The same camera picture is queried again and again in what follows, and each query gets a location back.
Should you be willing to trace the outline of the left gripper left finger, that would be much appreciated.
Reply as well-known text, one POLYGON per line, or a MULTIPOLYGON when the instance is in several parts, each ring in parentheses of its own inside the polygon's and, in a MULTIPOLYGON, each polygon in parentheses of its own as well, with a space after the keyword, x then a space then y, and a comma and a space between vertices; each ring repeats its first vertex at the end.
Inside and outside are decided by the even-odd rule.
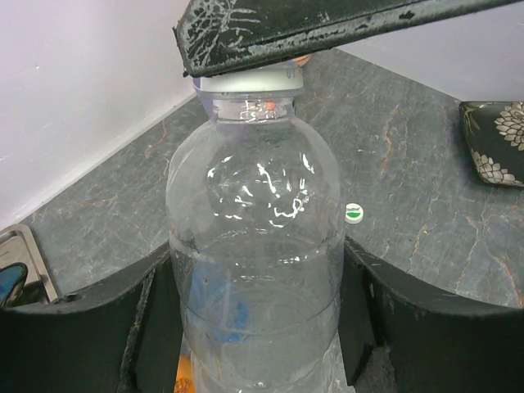
POLYGON ((183 327, 169 246, 50 304, 1 310, 3 392, 172 392, 183 327))

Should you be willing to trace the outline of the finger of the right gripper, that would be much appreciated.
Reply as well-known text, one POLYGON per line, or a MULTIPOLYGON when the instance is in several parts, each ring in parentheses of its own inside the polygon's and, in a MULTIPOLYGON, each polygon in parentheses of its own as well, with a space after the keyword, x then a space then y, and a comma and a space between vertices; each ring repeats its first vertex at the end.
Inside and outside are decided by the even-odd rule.
POLYGON ((184 73, 195 78, 289 61, 512 0, 192 0, 173 28, 184 73))

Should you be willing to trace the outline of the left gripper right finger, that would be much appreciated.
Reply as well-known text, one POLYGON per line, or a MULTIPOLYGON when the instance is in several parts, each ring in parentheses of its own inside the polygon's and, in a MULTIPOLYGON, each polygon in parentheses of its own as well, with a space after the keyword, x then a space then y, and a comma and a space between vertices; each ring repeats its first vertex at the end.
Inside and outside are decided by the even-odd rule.
POLYGON ((338 325, 349 384, 386 348, 399 392, 521 392, 523 311, 434 287, 345 239, 338 325))

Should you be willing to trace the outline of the Pocari Sweat bottle cap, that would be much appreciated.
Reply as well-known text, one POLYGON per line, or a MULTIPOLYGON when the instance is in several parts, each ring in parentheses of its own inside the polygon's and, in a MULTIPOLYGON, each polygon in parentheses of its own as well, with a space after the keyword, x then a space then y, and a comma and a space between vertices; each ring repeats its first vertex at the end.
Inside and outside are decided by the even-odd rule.
POLYGON ((202 97, 230 98, 297 93, 304 86, 302 69, 294 63, 278 63, 251 70, 212 77, 192 78, 196 93, 202 97))

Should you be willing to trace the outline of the green white bottle cap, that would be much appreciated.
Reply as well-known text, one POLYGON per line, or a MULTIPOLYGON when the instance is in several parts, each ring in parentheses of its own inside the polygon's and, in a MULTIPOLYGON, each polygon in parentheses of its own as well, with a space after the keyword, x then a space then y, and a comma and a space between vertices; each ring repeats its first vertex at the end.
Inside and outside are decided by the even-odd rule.
POLYGON ((347 224, 359 224, 364 218, 364 208, 358 203, 346 205, 345 222, 347 224))

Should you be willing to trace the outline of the clear Pocari Sweat bottle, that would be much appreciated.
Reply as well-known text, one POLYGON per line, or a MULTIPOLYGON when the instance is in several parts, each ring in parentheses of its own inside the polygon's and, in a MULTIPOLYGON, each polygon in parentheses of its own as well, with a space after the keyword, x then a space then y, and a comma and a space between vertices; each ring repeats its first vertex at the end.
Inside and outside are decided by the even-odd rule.
POLYGON ((199 392, 327 392, 340 315, 343 186, 297 93, 203 97, 212 116, 169 164, 169 244, 199 392), (219 343, 187 321, 197 267, 231 271, 246 339, 219 343))

